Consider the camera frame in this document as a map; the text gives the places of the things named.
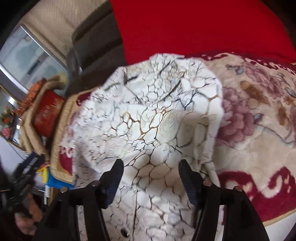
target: beige curtain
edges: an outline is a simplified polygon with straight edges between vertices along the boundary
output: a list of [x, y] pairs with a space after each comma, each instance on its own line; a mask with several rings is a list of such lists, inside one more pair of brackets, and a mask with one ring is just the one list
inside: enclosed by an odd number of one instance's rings
[[72, 47], [76, 28], [106, 0], [41, 0], [21, 23], [60, 61]]

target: metal rivet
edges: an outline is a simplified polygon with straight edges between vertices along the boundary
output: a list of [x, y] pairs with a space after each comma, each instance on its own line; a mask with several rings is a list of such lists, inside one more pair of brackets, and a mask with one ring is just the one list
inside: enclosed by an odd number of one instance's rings
[[62, 187], [59, 191], [61, 193], [65, 193], [66, 191], [68, 191], [68, 188], [67, 187]]
[[93, 182], [91, 182], [91, 185], [93, 186], [93, 187], [96, 187], [96, 186], [98, 186], [100, 184], [100, 181], [93, 181]]
[[235, 186], [234, 188], [235, 188], [235, 190], [237, 190], [237, 191], [239, 191], [239, 192], [243, 191], [243, 189], [242, 189], [241, 186]]
[[126, 229], [121, 229], [120, 232], [122, 236], [124, 236], [125, 238], [129, 237], [129, 232]]
[[212, 185], [210, 181], [204, 181], [203, 184], [207, 187], [210, 187]]

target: garment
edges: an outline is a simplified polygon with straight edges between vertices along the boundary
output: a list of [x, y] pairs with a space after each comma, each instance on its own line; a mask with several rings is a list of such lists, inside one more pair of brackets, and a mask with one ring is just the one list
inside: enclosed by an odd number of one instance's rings
[[[103, 211], [112, 240], [190, 240], [193, 206], [178, 173], [186, 159], [220, 185], [212, 152], [223, 117], [222, 85], [198, 59], [156, 54], [118, 68], [82, 103], [61, 146], [72, 148], [76, 187], [109, 171], [124, 173], [114, 202]], [[78, 212], [86, 240], [83, 208]]]

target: shirt button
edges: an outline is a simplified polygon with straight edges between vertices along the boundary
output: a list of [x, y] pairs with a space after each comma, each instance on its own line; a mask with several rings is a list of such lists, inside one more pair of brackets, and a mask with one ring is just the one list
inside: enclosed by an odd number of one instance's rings
[[129, 237], [129, 232], [126, 229], [121, 229], [120, 232], [122, 236], [124, 236], [125, 238]]

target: rolled cloth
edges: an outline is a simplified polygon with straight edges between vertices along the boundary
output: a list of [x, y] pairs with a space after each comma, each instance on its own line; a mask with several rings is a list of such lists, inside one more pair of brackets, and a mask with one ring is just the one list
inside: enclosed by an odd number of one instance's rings
[[[109, 171], [117, 158], [124, 173], [113, 204], [103, 210], [111, 238], [190, 238], [193, 206], [178, 173], [186, 159], [220, 186], [212, 153], [223, 117], [222, 84], [196, 58], [156, 54], [119, 67], [82, 103], [61, 146], [73, 149], [76, 187]], [[78, 211], [83, 223], [83, 210]], [[80, 223], [81, 238], [86, 239]]]

